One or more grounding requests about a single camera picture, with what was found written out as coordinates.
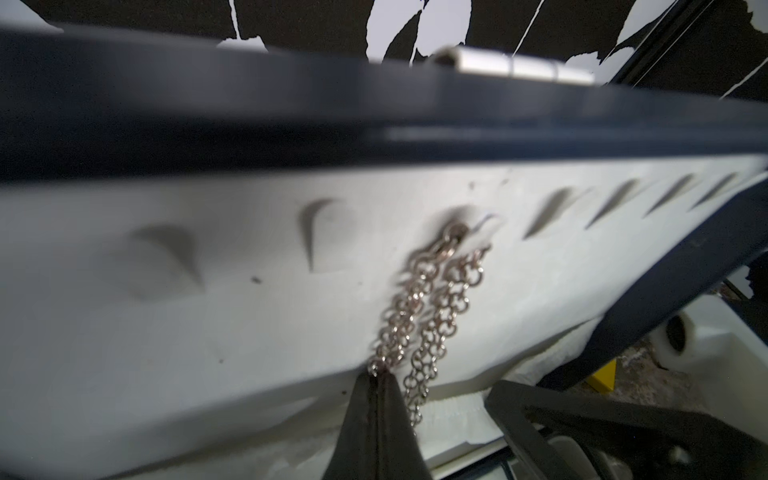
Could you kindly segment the yellow rectangular block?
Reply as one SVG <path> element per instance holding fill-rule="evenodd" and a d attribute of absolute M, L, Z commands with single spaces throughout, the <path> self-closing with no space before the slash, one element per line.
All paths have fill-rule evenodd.
<path fill-rule="evenodd" d="M 612 359 L 602 368 L 590 375 L 585 383 L 600 394 L 613 392 L 616 382 L 617 362 Z"/>

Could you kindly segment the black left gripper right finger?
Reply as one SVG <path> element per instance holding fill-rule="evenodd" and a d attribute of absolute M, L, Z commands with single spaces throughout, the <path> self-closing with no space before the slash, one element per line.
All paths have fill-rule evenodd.
<path fill-rule="evenodd" d="M 380 372 L 376 380 L 376 478 L 431 479 L 396 378 Z"/>

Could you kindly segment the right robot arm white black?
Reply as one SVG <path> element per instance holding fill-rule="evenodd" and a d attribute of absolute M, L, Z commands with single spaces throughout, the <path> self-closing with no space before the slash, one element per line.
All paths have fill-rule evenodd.
<path fill-rule="evenodd" d="M 535 479 L 575 479 L 538 431 L 592 453 L 601 479 L 613 457 L 634 479 L 764 479 L 767 476 L 767 346 L 722 299 L 703 295 L 654 330 L 660 364 L 688 374 L 709 411 L 573 396 L 509 381 L 485 402 L 518 461 Z"/>

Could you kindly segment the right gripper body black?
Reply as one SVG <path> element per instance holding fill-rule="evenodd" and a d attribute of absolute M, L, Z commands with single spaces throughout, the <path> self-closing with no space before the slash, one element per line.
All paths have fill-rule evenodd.
<path fill-rule="evenodd" d="M 485 408 L 537 479 L 576 472 L 539 433 L 557 434 L 621 460 L 636 479 L 764 479 L 767 446 L 710 415 L 574 396 L 499 381 Z"/>

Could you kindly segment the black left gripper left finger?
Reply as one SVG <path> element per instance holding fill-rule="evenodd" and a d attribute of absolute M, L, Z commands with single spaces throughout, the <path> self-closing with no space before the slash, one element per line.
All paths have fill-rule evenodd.
<path fill-rule="evenodd" d="M 377 387 L 367 371 L 357 377 L 323 479 L 377 478 Z"/>

